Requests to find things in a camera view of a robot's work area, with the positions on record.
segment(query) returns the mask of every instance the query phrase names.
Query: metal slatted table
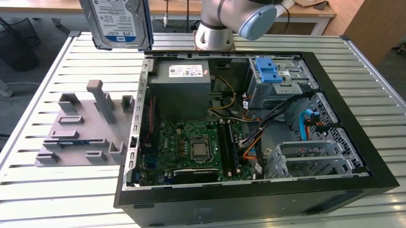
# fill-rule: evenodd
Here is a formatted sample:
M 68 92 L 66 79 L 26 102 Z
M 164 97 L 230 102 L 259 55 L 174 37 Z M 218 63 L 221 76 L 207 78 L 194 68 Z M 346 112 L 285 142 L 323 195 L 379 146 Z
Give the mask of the metal slatted table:
M 191 50 L 191 34 L 155 34 L 154 49 Z M 330 214 L 204 224 L 225 227 L 406 227 L 406 104 L 350 41 L 326 36 L 235 37 L 238 50 L 311 51 L 339 89 L 401 186 Z M 63 92 L 91 99 L 87 81 L 100 79 L 112 99 L 135 95 L 143 53 L 98 50 L 91 34 L 70 37 L 0 153 L 1 227 L 136 227 L 115 209 L 119 166 L 34 166 L 60 110 Z

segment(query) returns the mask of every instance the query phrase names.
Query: yellow wire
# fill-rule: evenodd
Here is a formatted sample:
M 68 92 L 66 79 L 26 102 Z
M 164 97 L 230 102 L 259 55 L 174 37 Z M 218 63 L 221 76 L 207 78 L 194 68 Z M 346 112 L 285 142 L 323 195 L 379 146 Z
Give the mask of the yellow wire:
M 233 101 L 229 105 L 223 106 L 223 107 L 214 107 L 214 108 L 208 108 L 208 110 L 221 110 L 221 109 L 226 109 L 229 108 L 230 106 L 234 105 L 234 102 L 235 102 L 235 92 L 234 92 L 234 89 L 233 89 L 233 86 L 230 85 L 230 83 L 221 77 L 221 76 L 215 76 L 218 79 L 221 79 L 226 84 L 227 86 L 230 87 L 231 91 L 233 91 Z

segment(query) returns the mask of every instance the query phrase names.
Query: hard disk label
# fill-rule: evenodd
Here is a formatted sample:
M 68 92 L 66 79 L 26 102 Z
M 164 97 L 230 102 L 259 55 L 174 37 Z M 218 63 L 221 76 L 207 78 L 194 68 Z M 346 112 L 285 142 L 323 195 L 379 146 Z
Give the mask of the hard disk label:
M 126 9 L 127 1 L 92 1 L 103 35 L 114 42 L 132 42 L 136 38 L 132 14 Z
M 203 67 L 202 65 L 172 65 L 170 77 L 203 77 Z

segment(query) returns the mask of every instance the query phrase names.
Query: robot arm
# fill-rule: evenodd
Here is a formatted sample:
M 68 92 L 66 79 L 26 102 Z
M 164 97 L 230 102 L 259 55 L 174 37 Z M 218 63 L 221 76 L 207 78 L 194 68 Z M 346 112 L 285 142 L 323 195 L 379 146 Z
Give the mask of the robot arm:
M 277 18 L 274 0 L 203 0 L 195 44 L 200 50 L 230 50 L 233 31 L 257 40 Z

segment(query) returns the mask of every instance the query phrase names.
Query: white label sticker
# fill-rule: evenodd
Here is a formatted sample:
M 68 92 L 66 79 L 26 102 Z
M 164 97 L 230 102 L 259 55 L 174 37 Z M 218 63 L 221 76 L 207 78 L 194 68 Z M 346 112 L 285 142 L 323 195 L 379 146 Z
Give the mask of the white label sticker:
M 262 174 L 262 167 L 258 163 L 255 164 L 255 170 L 259 172 L 259 174 Z
M 289 71 L 279 71 L 279 75 L 286 75 L 286 76 L 289 76 L 289 75 L 290 75 L 290 72 L 289 72 Z
M 202 65 L 172 65 L 170 77 L 203 77 L 203 67 Z
M 265 152 L 265 156 L 270 156 L 273 153 L 273 150 L 270 148 L 266 149 L 266 152 Z
M 243 101 L 243 102 L 242 102 L 242 107 L 243 107 L 245 109 L 249 109 L 249 104 L 250 104 L 250 103 L 249 103 L 247 101 Z
M 127 0 L 92 0 L 103 35 L 118 42 L 135 40 L 132 14 L 126 9 Z

